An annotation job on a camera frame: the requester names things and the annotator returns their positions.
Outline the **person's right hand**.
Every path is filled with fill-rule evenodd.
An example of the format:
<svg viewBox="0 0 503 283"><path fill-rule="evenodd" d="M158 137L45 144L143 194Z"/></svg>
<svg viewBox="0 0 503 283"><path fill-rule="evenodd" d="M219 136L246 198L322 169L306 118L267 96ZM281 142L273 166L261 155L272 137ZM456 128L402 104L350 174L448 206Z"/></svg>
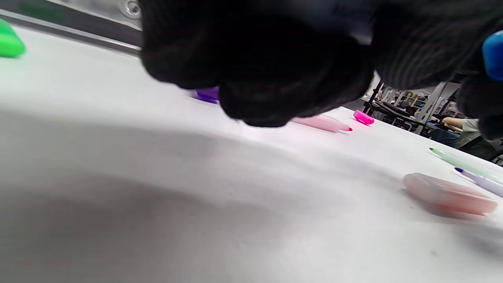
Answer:
<svg viewBox="0 0 503 283"><path fill-rule="evenodd" d="M502 30L501 0L387 0L376 11L371 58L392 88L418 89L460 75L457 107L502 137L502 81L491 78L483 43Z"/></svg>

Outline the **person's left hand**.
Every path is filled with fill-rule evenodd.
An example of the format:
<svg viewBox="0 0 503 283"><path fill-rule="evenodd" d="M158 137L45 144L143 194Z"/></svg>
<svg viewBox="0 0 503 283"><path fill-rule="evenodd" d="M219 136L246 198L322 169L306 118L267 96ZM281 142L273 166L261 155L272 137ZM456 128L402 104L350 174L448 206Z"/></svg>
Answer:
<svg viewBox="0 0 503 283"><path fill-rule="evenodd" d="M141 61L160 82L218 87L227 116L283 127L359 99L373 79L363 46L249 0L141 0Z"/></svg>

